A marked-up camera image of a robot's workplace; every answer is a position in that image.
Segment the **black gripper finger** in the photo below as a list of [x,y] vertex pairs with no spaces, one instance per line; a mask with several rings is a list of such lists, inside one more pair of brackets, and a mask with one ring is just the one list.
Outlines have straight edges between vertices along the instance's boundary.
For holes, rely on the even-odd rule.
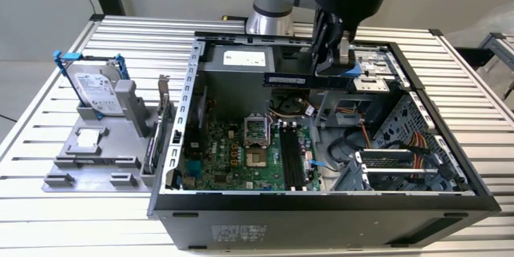
[[326,12],[322,7],[316,9],[313,30],[312,59],[314,73],[329,73],[340,66],[342,41],[342,20]]
[[341,61],[340,66],[337,68],[333,68],[333,70],[329,73],[316,73],[316,76],[337,76],[342,73],[346,73],[349,70],[352,70],[356,66],[356,53],[350,49],[350,42],[353,41],[354,35],[350,31],[344,30],[344,24],[342,24],[342,41],[340,46],[341,51]]

